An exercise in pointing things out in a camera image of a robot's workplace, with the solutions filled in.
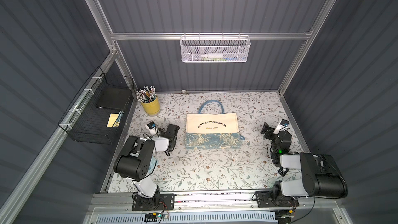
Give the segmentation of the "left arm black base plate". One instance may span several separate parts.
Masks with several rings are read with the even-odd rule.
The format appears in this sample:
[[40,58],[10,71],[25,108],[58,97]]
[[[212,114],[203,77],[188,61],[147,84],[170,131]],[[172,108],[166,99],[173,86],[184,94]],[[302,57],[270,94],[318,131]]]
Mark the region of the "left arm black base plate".
[[173,210],[175,203],[175,194],[159,194],[153,198],[140,196],[137,192],[132,195],[132,211],[154,211]]

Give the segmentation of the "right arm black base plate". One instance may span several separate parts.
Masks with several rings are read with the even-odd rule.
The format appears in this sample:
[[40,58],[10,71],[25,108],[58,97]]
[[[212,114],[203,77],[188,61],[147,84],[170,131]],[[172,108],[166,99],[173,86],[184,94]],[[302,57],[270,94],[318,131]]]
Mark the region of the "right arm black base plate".
[[287,197],[280,193],[273,193],[272,191],[256,191],[251,199],[257,202],[259,208],[285,207],[296,209],[300,206],[298,199]]

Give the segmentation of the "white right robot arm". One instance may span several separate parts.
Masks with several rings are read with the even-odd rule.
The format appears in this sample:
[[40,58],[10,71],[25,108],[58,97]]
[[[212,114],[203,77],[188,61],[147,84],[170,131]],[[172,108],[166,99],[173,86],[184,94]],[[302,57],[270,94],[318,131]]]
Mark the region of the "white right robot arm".
[[287,202],[300,197],[347,197],[348,185],[331,155],[290,152],[292,135],[288,125],[289,121],[285,119],[275,128],[264,123],[260,133],[271,141],[269,155],[278,168],[278,174],[284,177],[290,170],[297,170],[301,173],[301,178],[276,181],[271,192],[265,194],[268,199]]

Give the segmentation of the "cream canvas tote bag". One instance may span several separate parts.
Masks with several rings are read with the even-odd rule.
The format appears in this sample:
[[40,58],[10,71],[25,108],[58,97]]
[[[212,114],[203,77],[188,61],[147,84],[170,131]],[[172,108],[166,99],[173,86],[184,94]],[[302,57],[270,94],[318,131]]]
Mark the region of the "cream canvas tote bag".
[[[221,113],[202,113],[210,103],[217,103]],[[239,131],[237,114],[226,113],[220,101],[208,100],[196,114],[187,115],[186,149],[240,149],[244,140]]]

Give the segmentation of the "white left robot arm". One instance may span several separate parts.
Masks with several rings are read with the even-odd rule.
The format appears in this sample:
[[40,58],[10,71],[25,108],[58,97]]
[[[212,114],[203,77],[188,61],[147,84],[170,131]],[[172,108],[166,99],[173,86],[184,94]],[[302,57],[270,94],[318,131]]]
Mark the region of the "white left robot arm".
[[158,153],[164,152],[169,157],[174,151],[179,129],[180,126],[169,124],[155,137],[130,136],[119,152],[114,172],[131,179],[141,198],[156,200],[160,197],[159,187],[151,179],[151,174],[156,168]]

